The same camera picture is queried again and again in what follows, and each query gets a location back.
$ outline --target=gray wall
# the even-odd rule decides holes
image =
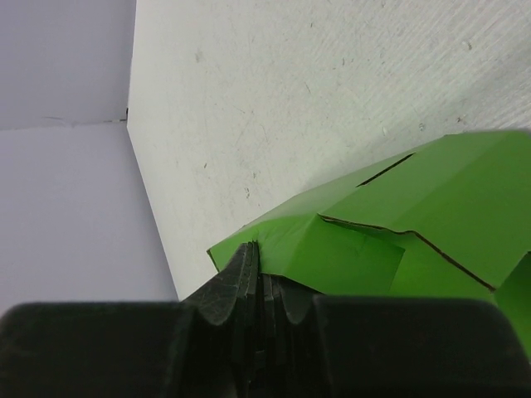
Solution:
[[[177,299],[125,123],[135,1],[0,2],[0,314]]]
[[[2,0],[0,129],[123,119],[135,0]]]
[[[0,187],[0,312],[177,297],[123,123],[1,132]]]

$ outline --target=white cardboard wall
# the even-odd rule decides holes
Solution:
[[[124,123],[1,132],[0,190],[0,316],[177,298]]]
[[[0,130],[125,118],[134,0],[2,0]]]

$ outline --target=black plastic part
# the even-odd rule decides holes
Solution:
[[[14,308],[0,396],[531,396],[531,371],[493,306],[324,296],[249,243],[182,303]]]

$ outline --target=green cardboard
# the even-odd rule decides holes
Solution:
[[[531,354],[531,136],[447,135],[304,192],[209,250],[324,294],[483,299]]]

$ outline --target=green paper box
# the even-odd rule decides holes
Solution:
[[[531,354],[531,136],[447,135],[304,192],[209,250],[324,294],[483,299]]]

